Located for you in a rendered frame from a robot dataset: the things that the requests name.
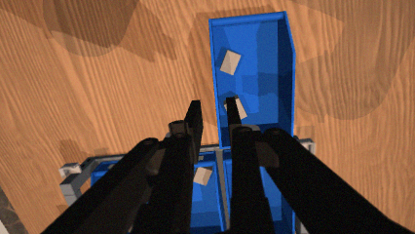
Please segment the blue bin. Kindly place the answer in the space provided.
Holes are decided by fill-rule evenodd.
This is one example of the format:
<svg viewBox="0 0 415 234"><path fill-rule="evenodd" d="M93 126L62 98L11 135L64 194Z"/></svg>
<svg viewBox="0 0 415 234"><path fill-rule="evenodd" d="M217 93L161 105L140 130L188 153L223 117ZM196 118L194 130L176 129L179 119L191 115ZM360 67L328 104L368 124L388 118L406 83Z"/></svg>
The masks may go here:
<svg viewBox="0 0 415 234"><path fill-rule="evenodd" d="M117 161L108 161L107 163L103 164L101 167L99 167L95 172L92 173L91 176L91 186L97 182L101 176L103 176L106 172L108 172L108 170L115 165Z"/></svg>
<svg viewBox="0 0 415 234"><path fill-rule="evenodd" d="M226 199L230 221L230 198L232 191L232 156L231 149L222 151L223 155L223 171L225 179ZM230 165L228 165L230 164ZM225 173L226 168L226 173ZM276 234L295 234L295 213L278 189L276 184L272 181L265 168L260 167L265 197L268 198L271 214L275 226ZM228 183L228 191L227 191ZM230 196L229 196L230 190Z"/></svg>
<svg viewBox="0 0 415 234"><path fill-rule="evenodd" d="M196 168L209 166L212 166L212 173L207 186L193 182L190 234L214 234L227 230L216 152L200 152L194 172Z"/></svg>
<svg viewBox="0 0 415 234"><path fill-rule="evenodd" d="M235 95L247 115L242 124L256 125L262 134L280 128L293 137L296 53L288 17L227 17L208 27L219 149L231 148L223 101ZM220 70L227 50L241 55L234 75Z"/></svg>

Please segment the grey metal shelf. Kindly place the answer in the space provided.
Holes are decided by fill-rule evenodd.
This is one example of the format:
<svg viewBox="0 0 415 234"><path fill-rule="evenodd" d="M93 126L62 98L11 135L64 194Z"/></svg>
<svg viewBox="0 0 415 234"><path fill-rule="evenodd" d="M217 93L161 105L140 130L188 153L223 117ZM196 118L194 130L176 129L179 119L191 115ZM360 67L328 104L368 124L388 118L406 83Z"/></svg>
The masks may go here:
<svg viewBox="0 0 415 234"><path fill-rule="evenodd" d="M310 152L312 152L313 154L316 154L316 143L313 142L310 138L299 139L298 136L293 136L293 137L297 141L299 141L304 147L306 147ZM306 144L309 144L309 145L306 145ZM207 151L216 152L216 159L217 159L217 166L218 166L219 179L220 179L220 185L221 185L226 226L227 226L227 230L229 230L230 221L229 221L229 214L228 214L228 207L227 207L225 179L224 179L224 171L223 171L223 155L222 155L223 150L225 149L219 149L219 143L201 145L200 147L200 152L207 152ZM61 189L61 192L65 198L65 201L68 207L82 195L80 187L88 180L88 178L91 178L92 171L99 164L101 164L102 166L108 161L121 160L126 154L127 153L88 157L81 165L79 165L79 162L64 164L59 169L59 172L60 172L61 177L62 178L66 177L66 179L59 185L59 187ZM65 170L65 169L69 169L69 170ZM295 215L295 233L296 234L309 234L296 215Z"/></svg>

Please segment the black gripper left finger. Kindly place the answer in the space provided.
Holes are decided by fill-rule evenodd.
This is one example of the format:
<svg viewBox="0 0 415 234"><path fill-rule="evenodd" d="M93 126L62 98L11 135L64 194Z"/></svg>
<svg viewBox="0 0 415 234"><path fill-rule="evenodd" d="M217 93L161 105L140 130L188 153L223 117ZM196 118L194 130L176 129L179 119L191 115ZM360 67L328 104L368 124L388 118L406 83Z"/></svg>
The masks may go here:
<svg viewBox="0 0 415 234"><path fill-rule="evenodd" d="M40 234L190 233L203 128L192 100L163 140L140 141Z"/></svg>

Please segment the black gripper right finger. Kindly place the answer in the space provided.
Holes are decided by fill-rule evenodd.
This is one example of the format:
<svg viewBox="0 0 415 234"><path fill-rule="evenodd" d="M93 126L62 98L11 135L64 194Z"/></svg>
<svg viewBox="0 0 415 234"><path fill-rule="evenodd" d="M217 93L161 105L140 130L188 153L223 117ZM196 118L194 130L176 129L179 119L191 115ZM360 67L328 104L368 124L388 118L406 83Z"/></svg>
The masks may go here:
<svg viewBox="0 0 415 234"><path fill-rule="evenodd" d="M260 167L309 234L415 234L386 217L288 132L270 128L261 134L258 126L242 124L235 97L227 97L226 106L232 156L229 234L276 234Z"/></svg>

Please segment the brown block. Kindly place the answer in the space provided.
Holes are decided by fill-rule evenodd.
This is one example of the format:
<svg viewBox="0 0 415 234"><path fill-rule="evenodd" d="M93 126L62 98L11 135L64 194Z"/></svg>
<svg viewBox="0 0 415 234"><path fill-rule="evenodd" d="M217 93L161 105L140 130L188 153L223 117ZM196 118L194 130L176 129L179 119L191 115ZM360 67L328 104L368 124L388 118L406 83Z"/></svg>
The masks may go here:
<svg viewBox="0 0 415 234"><path fill-rule="evenodd" d="M245 112L245 109L244 109L244 107L243 107L243 105L242 105L242 103L241 103L238 95L235 95L234 97L235 97L235 100L236 100L236 104L238 106L240 118L243 119L243 118L245 118L247 116L246 115L246 112ZM223 103L224 103L224 107L225 107L225 109L227 111L226 100L224 100Z"/></svg>

